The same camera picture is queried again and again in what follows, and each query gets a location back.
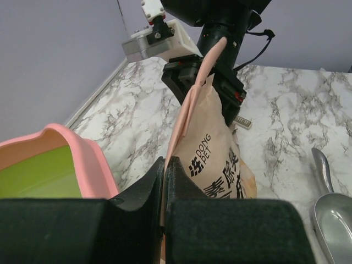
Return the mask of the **cat litter bag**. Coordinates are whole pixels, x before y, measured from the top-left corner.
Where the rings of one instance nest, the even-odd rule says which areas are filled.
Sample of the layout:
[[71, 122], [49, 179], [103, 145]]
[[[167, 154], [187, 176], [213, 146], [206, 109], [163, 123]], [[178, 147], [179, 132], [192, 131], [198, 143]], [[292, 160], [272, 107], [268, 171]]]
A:
[[240, 158], [237, 137], [222, 116], [214, 75], [194, 84], [170, 137], [165, 167], [179, 157], [192, 183], [211, 199], [256, 198], [255, 176]]

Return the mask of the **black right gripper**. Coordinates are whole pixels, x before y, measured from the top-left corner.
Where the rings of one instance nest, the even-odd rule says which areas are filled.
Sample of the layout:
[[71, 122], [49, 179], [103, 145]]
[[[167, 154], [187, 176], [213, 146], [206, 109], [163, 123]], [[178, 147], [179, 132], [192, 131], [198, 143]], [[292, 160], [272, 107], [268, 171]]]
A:
[[221, 58], [227, 39], [221, 37], [204, 57], [197, 55], [173, 58], [165, 64], [161, 80], [182, 104], [194, 84], [203, 85], [207, 77], [214, 75], [213, 86], [222, 104], [222, 116], [231, 125], [246, 97], [244, 85]]

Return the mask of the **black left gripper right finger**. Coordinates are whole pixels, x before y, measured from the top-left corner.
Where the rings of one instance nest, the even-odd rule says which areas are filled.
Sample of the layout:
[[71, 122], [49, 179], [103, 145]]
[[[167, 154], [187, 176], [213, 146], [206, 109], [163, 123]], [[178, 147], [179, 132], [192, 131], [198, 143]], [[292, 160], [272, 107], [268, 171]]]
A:
[[315, 263], [303, 221], [284, 200], [211, 199], [178, 157], [166, 169], [167, 263]]

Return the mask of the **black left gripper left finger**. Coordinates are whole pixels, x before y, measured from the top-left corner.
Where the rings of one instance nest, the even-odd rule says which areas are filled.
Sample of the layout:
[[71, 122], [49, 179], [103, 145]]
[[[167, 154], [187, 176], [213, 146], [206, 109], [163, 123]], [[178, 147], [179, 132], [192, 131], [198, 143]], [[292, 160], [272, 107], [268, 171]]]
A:
[[1, 200], [1, 263], [159, 263], [163, 170], [108, 200]]

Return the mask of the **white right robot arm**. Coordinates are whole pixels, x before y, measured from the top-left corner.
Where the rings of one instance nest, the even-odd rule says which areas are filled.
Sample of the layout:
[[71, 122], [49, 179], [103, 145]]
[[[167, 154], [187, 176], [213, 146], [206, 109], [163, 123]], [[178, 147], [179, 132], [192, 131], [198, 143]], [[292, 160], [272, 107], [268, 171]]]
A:
[[226, 125], [231, 125], [240, 111], [246, 97], [243, 83], [237, 72], [247, 63], [235, 65], [245, 34], [261, 23], [261, 13], [269, 1], [162, 1], [166, 12], [192, 27], [201, 27], [197, 42], [200, 55], [176, 56], [169, 59], [163, 68], [161, 80], [182, 103], [195, 82], [200, 64], [206, 53], [220, 40], [227, 44], [217, 59], [211, 73], [214, 74], [213, 87], [219, 94], [222, 115]]

